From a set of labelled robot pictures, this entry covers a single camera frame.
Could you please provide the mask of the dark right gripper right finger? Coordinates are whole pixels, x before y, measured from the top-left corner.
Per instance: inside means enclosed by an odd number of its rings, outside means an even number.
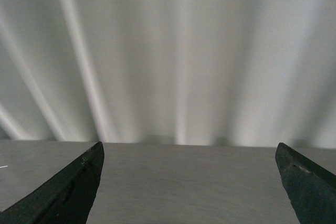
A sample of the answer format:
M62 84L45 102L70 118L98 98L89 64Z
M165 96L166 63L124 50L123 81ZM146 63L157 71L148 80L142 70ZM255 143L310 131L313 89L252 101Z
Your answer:
M275 160L300 223L335 223L335 175L284 143Z

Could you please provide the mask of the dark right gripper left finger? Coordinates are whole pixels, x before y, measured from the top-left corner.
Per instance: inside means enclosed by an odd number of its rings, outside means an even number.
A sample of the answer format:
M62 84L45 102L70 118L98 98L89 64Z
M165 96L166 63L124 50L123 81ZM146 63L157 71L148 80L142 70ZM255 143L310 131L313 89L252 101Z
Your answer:
M104 162L96 143L32 193L1 212L1 223L86 223Z

